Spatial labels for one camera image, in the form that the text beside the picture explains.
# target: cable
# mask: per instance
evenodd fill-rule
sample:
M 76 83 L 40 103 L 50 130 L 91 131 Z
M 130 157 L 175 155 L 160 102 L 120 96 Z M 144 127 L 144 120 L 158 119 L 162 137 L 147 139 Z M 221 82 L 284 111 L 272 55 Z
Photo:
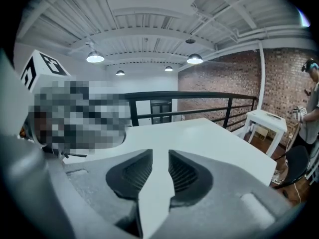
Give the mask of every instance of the cable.
M 300 195 L 299 195 L 299 192 L 298 192 L 298 189 L 297 189 L 297 187 L 296 187 L 296 184 L 295 184 L 295 183 L 294 183 L 294 186 L 295 186 L 295 189 L 296 189 L 297 194 L 298 194 L 298 197 L 299 197 L 299 203 L 301 203 L 301 198 L 300 198 Z
M 288 137 L 288 142 L 287 142 L 287 145 L 286 145 L 286 152 L 287 152 L 287 150 L 289 148 L 290 142 L 292 141 L 293 137 L 294 137 L 294 135 L 292 133 Z

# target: black metal railing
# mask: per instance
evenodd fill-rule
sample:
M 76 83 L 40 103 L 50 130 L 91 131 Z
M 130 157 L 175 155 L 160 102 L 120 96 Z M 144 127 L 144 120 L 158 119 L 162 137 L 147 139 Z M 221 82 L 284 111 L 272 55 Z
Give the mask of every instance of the black metal railing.
M 193 99 L 193 98 L 218 98 L 218 99 L 228 99 L 228 105 L 226 107 L 218 108 L 209 108 L 209 109 L 199 109 L 199 110 L 189 110 L 189 111 L 180 111 L 180 112 L 169 112 L 169 113 L 160 113 L 160 114 L 145 114 L 138 115 L 136 108 L 136 101 L 145 101 L 145 100 L 165 100 L 165 99 Z M 257 99 L 254 96 L 232 94 L 232 93 L 222 93 L 222 92 L 201 92 L 201 91 L 155 91 L 155 92 L 137 92 L 137 93 L 127 93 L 125 94 L 125 99 L 129 101 L 130 110 L 131 110 L 131 121 L 132 126 L 139 125 L 139 119 L 147 118 L 158 118 L 158 117 L 167 117 L 174 115 L 185 115 L 185 114 L 195 114 L 195 113 L 204 113 L 204 112 L 214 112 L 226 110 L 226 116 L 222 118 L 212 119 L 212 122 L 224 121 L 223 127 L 227 128 L 233 125 L 236 125 L 240 122 L 245 121 L 246 119 L 241 119 L 234 123 L 228 124 L 228 120 L 231 118 L 242 116 L 246 113 L 240 113 L 236 115 L 230 115 L 232 109 L 251 107 L 251 111 L 254 109 L 254 103 Z M 242 106 L 232 106 L 233 99 L 246 99 L 252 100 L 252 103 L 249 105 Z M 235 128 L 231 131 L 235 131 L 242 126 Z

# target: white stool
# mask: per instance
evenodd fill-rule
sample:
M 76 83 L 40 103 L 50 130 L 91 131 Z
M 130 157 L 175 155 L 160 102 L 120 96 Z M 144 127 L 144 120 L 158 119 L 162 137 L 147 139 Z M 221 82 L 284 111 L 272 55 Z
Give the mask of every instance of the white stool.
M 245 137 L 247 129 L 250 125 L 250 121 L 255 122 L 256 124 L 254 126 L 254 129 L 251 133 L 251 136 L 248 142 L 251 142 L 251 140 L 253 139 L 258 125 L 262 125 L 266 128 L 269 128 L 270 130 L 276 133 L 274 140 L 272 141 L 271 145 L 269 146 L 266 152 L 266 154 L 269 157 L 271 157 L 276 147 L 278 146 L 281 138 L 283 137 L 284 133 L 287 132 L 287 125 L 286 125 L 285 119 L 279 116 L 276 116 L 274 114 L 265 112 L 263 110 L 254 110 L 254 111 L 248 112 L 244 130 L 241 134 L 242 139 L 244 139 Z

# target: red brick wall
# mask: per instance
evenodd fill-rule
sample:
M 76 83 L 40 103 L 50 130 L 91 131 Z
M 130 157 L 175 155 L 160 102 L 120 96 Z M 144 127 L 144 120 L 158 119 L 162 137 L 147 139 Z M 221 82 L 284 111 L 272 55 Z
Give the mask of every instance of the red brick wall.
M 307 73 L 301 72 L 302 65 L 309 58 L 317 57 L 308 50 L 300 49 L 265 49 L 266 84 L 262 109 L 286 119 L 288 132 L 281 143 L 286 144 L 288 135 L 293 130 L 295 121 L 291 118 L 291 110 L 296 105 L 306 105 L 308 98 L 304 89 L 310 89 L 313 83 Z M 178 90 L 216 91 L 250 96 L 259 96 L 261 66 L 259 52 L 247 51 L 223 56 L 196 65 L 178 74 Z M 233 105 L 249 104 L 251 101 L 234 100 Z M 204 109 L 227 106 L 227 100 L 193 99 L 179 100 L 178 110 Z M 231 115 L 248 112 L 250 108 L 232 110 Z M 225 116 L 226 111 L 185 115 L 185 119 L 216 119 Z M 244 119 L 240 116 L 229 120 L 229 124 Z M 232 130 L 243 125 L 228 127 Z
M 178 90 L 228 92 L 250 96 L 258 96 L 260 89 L 260 56 L 258 52 L 240 52 L 195 65 L 178 74 Z M 226 107 L 227 99 L 193 99 L 178 100 L 178 110 L 205 109 Z M 251 100 L 233 100 L 233 106 L 251 104 Z M 231 115 L 250 111 L 248 108 L 232 109 Z M 226 110 L 201 114 L 185 115 L 185 119 L 208 118 L 209 120 L 225 117 Z M 228 123 L 242 120 L 246 115 L 229 119 Z M 227 129 L 232 130 L 245 122 Z

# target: white pipe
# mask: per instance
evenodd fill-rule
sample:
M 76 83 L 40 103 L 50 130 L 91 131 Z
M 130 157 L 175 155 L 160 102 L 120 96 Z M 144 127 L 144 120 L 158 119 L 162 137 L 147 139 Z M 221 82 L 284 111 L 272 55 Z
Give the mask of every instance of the white pipe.
M 216 13 L 213 18 L 217 18 L 219 16 L 221 16 L 223 13 L 225 13 L 226 11 L 228 11 L 229 9 L 232 9 L 233 8 L 233 5 L 236 5 L 236 4 L 239 4 L 239 3 L 242 3 L 244 2 L 245 0 L 237 0 L 235 1 L 234 3 L 232 3 L 230 6 L 226 7 L 225 9 L 221 10 L 220 12 Z
M 304 28 L 300 25 L 279 25 L 279 26 L 269 26 L 269 27 L 259 28 L 249 32 L 242 33 L 242 34 L 240 34 L 237 30 L 236 34 L 237 34 L 237 37 L 240 38 L 240 37 L 244 37 L 247 35 L 256 34 L 260 32 L 282 30 L 282 29 L 304 29 Z
M 310 33 L 303 31 L 303 30 L 277 30 L 273 32 L 264 32 L 264 33 L 257 33 L 253 35 L 249 35 L 246 37 L 238 38 L 238 42 L 248 41 L 251 39 L 260 39 L 260 38 L 268 38 L 269 36 L 285 36 L 285 35 L 291 35 L 291 36 L 307 36 L 310 37 Z
M 244 52 L 244 51 L 248 51 L 248 50 L 256 50 L 256 49 L 258 49 L 258 45 L 257 44 L 252 45 L 252 46 L 243 46 L 243 47 L 239 47 L 239 48 L 236 48 L 236 49 L 233 49 L 233 50 L 224 51 L 223 53 L 216 54 L 216 55 L 210 57 L 209 60 L 213 60 L 215 58 L 226 56 L 226 55 L 229 55 L 229 54 L 234 54 L 234 53 L 238 53 L 238 52 Z
M 228 50 L 233 50 L 233 49 L 236 49 L 236 48 L 239 48 L 239 47 L 243 47 L 243 46 L 249 46 L 249 45 L 254 45 L 254 44 L 258 44 L 258 41 L 251 41 L 251 42 L 245 42 L 245 43 L 240 43 L 240 44 L 237 44 L 237 45 L 233 45 L 233 46 L 230 46 L 230 47 L 227 47 L 227 48 L 224 48 L 222 50 L 217 50 L 215 52 L 213 52 L 212 54 L 209 54 L 205 57 L 203 57 L 204 60 L 210 60 L 211 57 L 219 54 L 219 53 L 223 53 L 225 51 L 228 51 Z
M 261 63 L 261 83 L 260 83 L 260 92 L 257 109 L 261 109 L 261 105 L 263 104 L 264 92 L 265 92 L 265 80 L 266 80 L 266 69 L 265 69 L 265 55 L 264 49 L 261 41 L 258 42 L 259 53 L 260 53 L 260 63 Z

